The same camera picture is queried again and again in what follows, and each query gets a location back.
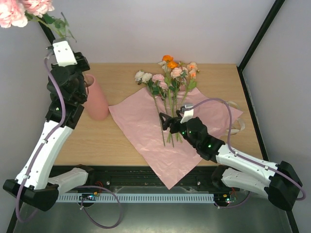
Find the artificial flower bunch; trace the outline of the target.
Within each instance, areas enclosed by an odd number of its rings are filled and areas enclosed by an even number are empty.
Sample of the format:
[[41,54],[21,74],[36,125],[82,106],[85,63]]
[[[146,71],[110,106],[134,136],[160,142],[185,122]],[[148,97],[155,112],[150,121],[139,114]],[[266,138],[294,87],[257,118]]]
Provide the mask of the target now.
[[156,98],[159,97],[164,104],[166,114],[174,117],[175,111],[185,101],[188,93],[196,88],[196,76],[200,70],[196,62],[188,64],[177,62],[170,55],[164,55],[158,64],[163,70],[162,74],[139,70],[134,79],[138,85],[145,85],[155,101],[157,111],[159,107]]

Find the pink rose stem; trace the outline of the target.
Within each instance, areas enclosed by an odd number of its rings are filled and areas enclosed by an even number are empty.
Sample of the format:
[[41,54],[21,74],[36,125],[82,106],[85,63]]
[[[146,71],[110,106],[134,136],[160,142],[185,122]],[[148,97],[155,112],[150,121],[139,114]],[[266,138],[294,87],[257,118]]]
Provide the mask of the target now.
[[41,23],[60,38],[74,38],[69,22],[63,13],[61,17],[51,15],[54,11],[51,0],[2,0],[0,2],[0,27],[25,27],[29,22]]

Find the pink wrapping paper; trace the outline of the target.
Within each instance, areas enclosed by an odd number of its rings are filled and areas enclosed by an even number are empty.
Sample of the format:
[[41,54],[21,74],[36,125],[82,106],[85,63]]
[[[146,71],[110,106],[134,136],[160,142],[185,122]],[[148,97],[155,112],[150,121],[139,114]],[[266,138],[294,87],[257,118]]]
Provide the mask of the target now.
[[[207,97],[197,88],[188,93],[183,104],[197,104]],[[202,158],[196,150],[175,135],[168,142],[169,130],[161,132],[160,120],[155,100],[147,88],[130,95],[119,104],[109,106],[113,120],[137,152],[156,173],[164,185],[171,189]],[[209,101],[194,109],[194,117],[207,126],[208,133],[216,138],[225,135],[229,127],[229,114],[226,106],[218,101]]]

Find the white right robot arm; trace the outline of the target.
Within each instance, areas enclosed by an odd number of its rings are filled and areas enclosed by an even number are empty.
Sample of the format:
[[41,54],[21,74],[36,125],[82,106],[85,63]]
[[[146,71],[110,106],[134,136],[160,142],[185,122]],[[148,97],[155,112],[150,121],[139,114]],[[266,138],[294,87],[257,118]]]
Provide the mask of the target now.
[[212,177],[215,189],[244,189],[267,198],[279,209],[292,210],[302,182],[291,164],[285,161],[276,164],[231,148],[223,140],[210,135],[198,117],[170,117],[163,113],[160,117],[164,130],[181,134],[201,158],[219,163]]

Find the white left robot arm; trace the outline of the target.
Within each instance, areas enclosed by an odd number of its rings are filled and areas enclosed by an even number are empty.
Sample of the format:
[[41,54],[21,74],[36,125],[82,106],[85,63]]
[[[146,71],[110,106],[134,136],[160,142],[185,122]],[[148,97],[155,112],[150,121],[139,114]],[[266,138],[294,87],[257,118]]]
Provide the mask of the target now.
[[59,195],[83,186],[93,169],[77,165],[61,175],[50,177],[53,164],[65,141],[75,129],[88,98],[84,71],[90,66],[80,52],[73,54],[73,61],[61,63],[62,55],[55,55],[57,63],[48,68],[48,85],[51,104],[46,114],[43,131],[33,153],[21,172],[14,179],[7,179],[3,189],[15,197],[15,209],[26,203],[47,211]]

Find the pink cylindrical vase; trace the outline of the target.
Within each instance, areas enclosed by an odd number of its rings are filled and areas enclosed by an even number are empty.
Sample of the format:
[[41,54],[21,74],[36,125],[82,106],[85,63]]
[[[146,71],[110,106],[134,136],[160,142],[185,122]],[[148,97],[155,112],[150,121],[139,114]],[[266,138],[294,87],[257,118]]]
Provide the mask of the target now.
[[85,74],[87,101],[84,103],[89,117],[100,121],[109,115],[109,104],[103,89],[97,79],[91,74]]

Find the cream ribbon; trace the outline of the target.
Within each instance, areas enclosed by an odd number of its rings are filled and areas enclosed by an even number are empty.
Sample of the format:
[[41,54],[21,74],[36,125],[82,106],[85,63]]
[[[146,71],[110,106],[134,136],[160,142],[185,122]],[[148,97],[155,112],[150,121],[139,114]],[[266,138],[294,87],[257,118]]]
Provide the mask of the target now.
[[[229,105],[230,108],[241,110],[240,106],[236,102],[226,101],[226,103]],[[232,123],[230,135],[236,135],[239,132],[243,131],[244,129],[245,129],[245,121],[241,117],[239,117]]]

